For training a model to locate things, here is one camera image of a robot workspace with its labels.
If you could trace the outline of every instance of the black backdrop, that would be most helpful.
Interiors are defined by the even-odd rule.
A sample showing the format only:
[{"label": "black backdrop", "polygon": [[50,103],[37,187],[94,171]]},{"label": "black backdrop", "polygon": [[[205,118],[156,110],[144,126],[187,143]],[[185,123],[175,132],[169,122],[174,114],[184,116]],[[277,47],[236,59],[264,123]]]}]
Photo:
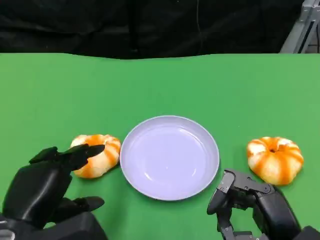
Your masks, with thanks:
[{"label": "black backdrop", "polygon": [[0,52],[278,53],[303,0],[0,0]]}]

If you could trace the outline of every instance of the green tablecloth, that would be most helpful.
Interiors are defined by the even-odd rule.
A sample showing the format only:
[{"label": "green tablecloth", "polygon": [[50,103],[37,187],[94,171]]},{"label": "green tablecloth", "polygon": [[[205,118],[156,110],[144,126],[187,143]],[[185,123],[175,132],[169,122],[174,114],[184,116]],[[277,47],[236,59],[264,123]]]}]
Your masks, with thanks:
[{"label": "green tablecloth", "polygon": [[[300,146],[304,168],[282,187],[302,226],[320,230],[320,55],[207,55],[115,60],[67,54],[0,54],[0,200],[18,168],[41,149],[66,150],[79,134],[122,141],[141,121],[179,115],[215,138],[221,169],[199,195],[179,202],[135,191],[121,169],[73,178],[67,196],[101,196],[95,215],[110,240],[222,239],[207,216],[223,168],[249,173],[246,144],[282,136]],[[234,210],[236,230],[259,231],[252,211]]]}]

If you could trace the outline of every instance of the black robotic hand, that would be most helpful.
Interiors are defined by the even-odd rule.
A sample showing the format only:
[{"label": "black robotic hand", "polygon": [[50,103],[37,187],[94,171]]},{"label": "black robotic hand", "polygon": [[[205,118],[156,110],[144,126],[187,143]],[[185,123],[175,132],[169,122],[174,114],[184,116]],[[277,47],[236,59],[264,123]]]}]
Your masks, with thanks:
[{"label": "black robotic hand", "polygon": [[[90,211],[101,207],[97,196],[70,200],[64,195],[71,171],[101,153],[104,145],[78,145],[65,152],[42,150],[20,168],[6,193],[0,214],[0,240],[106,240]],[[43,229],[46,223],[55,226]]]},{"label": "black robotic hand", "polygon": [[[230,222],[232,208],[253,208],[253,219],[262,232],[260,237],[250,231],[234,232]],[[320,233],[311,227],[301,230],[282,192],[267,183],[258,183],[249,175],[225,169],[216,188],[207,214],[216,214],[217,230],[224,240],[320,240]]]}]

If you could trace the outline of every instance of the artificial pumpkin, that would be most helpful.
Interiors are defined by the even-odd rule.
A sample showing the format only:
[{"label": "artificial pumpkin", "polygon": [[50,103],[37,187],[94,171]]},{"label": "artificial pumpkin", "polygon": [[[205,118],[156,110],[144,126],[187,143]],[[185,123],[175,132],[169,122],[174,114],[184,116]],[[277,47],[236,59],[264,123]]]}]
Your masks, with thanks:
[{"label": "artificial pumpkin", "polygon": [[98,178],[119,162],[121,142],[111,135],[79,135],[72,141],[70,148],[81,144],[105,145],[105,148],[100,154],[88,158],[88,163],[85,166],[74,171],[78,177]]},{"label": "artificial pumpkin", "polygon": [[290,184],[304,164],[298,145],[283,137],[265,136],[250,141],[247,157],[250,169],[273,185]]}]

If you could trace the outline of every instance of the plate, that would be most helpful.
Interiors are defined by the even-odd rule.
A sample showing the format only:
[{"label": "plate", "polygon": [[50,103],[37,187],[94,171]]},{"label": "plate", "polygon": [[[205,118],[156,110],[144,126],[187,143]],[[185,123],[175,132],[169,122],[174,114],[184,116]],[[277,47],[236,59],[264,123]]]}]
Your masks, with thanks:
[{"label": "plate", "polygon": [[195,121],[157,116],[126,136],[120,165],[140,193],[176,201],[196,195],[212,182],[219,168],[219,150],[210,133]]}]

